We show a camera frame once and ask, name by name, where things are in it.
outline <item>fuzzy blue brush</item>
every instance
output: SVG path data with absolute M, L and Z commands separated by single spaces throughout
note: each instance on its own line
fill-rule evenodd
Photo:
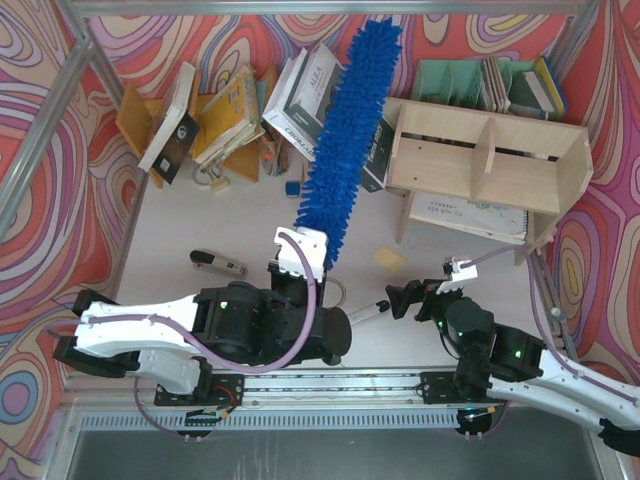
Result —
M 402 29 L 391 19 L 370 20 L 354 36 L 349 64 L 336 86 L 324 131 L 315 148 L 310 179 L 304 184 L 295 226 L 323 231 L 329 237 L 328 269 L 338 259 L 358 195 L 362 167 L 393 80 L 402 47 Z

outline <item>spiral notebook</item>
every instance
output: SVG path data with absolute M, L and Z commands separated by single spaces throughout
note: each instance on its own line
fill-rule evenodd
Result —
M 529 222 L 526 210 L 424 192 L 416 192 L 409 217 L 515 245 L 525 243 Z

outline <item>colorful swirl fabric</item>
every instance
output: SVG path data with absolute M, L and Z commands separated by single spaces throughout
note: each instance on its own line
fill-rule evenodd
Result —
M 73 41 L 48 1 L 0 0 L 0 178 Z M 104 288 L 139 173 L 87 71 L 0 245 L 0 478 L 39 478 L 66 370 L 43 333 L 82 286 Z
M 258 74 L 325 42 L 346 60 L 367 15 L 104 17 L 91 26 L 124 82 L 161 97 L 183 60 L 215 91 L 244 63 Z M 399 15 L 403 53 L 391 93 L 408 95 L 421 58 L 494 53 L 530 60 L 555 42 L 565 18 Z M 0 178 L 73 39 L 51 0 L 0 0 Z M 0 478 L 42 473 L 67 372 L 51 359 L 46 323 L 66 318 L 78 290 L 114 275 L 139 179 L 103 87 L 88 71 L 0 246 Z
M 640 383 L 640 2 L 603 0 L 563 88 L 594 176 L 558 226 L 553 273 L 583 362 Z

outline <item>wooden shelf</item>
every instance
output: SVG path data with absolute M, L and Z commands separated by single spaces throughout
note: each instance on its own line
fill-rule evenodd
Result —
M 398 99 L 384 113 L 396 128 L 388 186 L 528 210 L 529 251 L 548 241 L 593 174 L 584 127 Z M 410 193 L 398 241 L 412 201 Z

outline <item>white table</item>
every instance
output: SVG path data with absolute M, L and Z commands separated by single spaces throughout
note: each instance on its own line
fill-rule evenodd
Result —
M 261 172 L 257 184 L 230 176 L 231 186 L 216 194 L 190 180 L 192 168 L 185 164 L 171 186 L 146 189 L 117 295 L 121 304 L 170 301 L 232 280 L 196 271 L 189 260 L 194 249 L 236 259 L 249 269 L 246 281 L 263 288 L 270 285 L 267 264 L 276 252 L 276 227 L 291 227 L 299 205 L 299 199 L 285 196 L 286 176 L 273 178 Z M 340 258 L 329 272 L 347 288 L 343 306 L 347 314 L 385 299 L 388 284 L 404 286 L 413 279 L 442 278 L 441 265 L 447 256 L 475 258 L 503 246 L 495 240 L 418 224 L 410 225 L 403 243 L 396 245 L 401 208 L 398 195 L 361 190 Z M 385 245 L 406 258 L 395 274 L 372 258 Z M 480 279 L 465 293 L 492 311 L 497 322 L 537 335 L 526 267 L 515 267 L 513 255 L 506 254 L 479 266 L 479 273 Z M 333 305 L 338 298 L 338 288 L 329 284 L 325 304 Z M 354 326 L 353 344 L 343 366 L 453 365 L 435 326 L 413 320 L 418 307 L 402 320 L 393 320 L 387 312 Z M 318 360 L 302 366 L 325 365 Z

